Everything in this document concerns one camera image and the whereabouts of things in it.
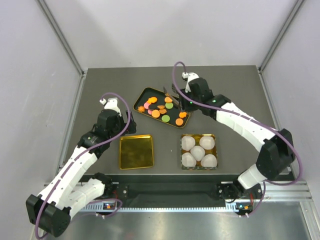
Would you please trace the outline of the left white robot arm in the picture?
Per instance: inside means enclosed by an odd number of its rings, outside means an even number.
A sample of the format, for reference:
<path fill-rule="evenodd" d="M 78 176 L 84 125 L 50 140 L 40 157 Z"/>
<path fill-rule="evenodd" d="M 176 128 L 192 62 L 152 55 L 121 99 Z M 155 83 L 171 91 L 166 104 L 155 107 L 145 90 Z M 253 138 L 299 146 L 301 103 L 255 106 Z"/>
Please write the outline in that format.
<path fill-rule="evenodd" d="M 103 105 L 92 129 L 82 135 L 67 163 L 55 178 L 38 194 L 26 200 L 26 209 L 35 237 L 42 240 L 48 234 L 59 237 L 74 216 L 89 203 L 99 198 L 111 200 L 114 187 L 112 180 L 96 173 L 89 181 L 76 189 L 87 170 L 110 147 L 110 143 L 126 134 L 136 132 L 136 123 L 130 110 L 127 121 L 118 106 L 124 99 L 116 93 L 104 94 L 99 102 Z"/>

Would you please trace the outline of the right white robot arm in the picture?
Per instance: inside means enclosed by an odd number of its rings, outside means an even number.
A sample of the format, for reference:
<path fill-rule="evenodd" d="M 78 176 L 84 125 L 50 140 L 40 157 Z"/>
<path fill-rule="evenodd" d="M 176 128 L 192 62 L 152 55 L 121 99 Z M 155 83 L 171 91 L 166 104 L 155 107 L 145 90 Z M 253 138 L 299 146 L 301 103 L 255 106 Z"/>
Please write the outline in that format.
<path fill-rule="evenodd" d="M 229 98 L 213 95 L 207 81 L 194 72 L 182 73 L 182 79 L 186 82 L 185 88 L 178 90 L 182 110 L 201 111 L 235 131 L 258 151 L 256 163 L 233 182 L 233 192 L 237 197 L 245 198 L 255 185 L 275 180 L 294 161 L 292 134 L 287 129 L 278 131 L 263 126 Z"/>

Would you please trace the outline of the green round cookie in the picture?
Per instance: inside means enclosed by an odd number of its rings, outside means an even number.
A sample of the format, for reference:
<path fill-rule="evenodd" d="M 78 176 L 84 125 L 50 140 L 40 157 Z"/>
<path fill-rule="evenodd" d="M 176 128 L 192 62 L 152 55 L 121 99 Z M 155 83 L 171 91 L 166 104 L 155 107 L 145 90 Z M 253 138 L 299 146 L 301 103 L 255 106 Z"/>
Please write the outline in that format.
<path fill-rule="evenodd" d="M 165 123 L 168 123 L 169 121 L 170 121 L 170 116 L 169 115 L 163 115 L 162 117 L 161 117 L 161 120 L 163 121 L 163 122 L 165 122 Z"/>

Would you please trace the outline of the gold cookie tin box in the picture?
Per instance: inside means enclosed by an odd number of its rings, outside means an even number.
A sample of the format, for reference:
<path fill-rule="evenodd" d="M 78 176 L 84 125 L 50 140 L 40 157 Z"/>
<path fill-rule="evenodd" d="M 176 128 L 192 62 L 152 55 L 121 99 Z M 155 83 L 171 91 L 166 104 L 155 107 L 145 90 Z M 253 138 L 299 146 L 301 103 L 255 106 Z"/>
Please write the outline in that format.
<path fill-rule="evenodd" d="M 180 137 L 182 170 L 214 170 L 218 167 L 218 152 L 214 134 L 182 134 Z"/>

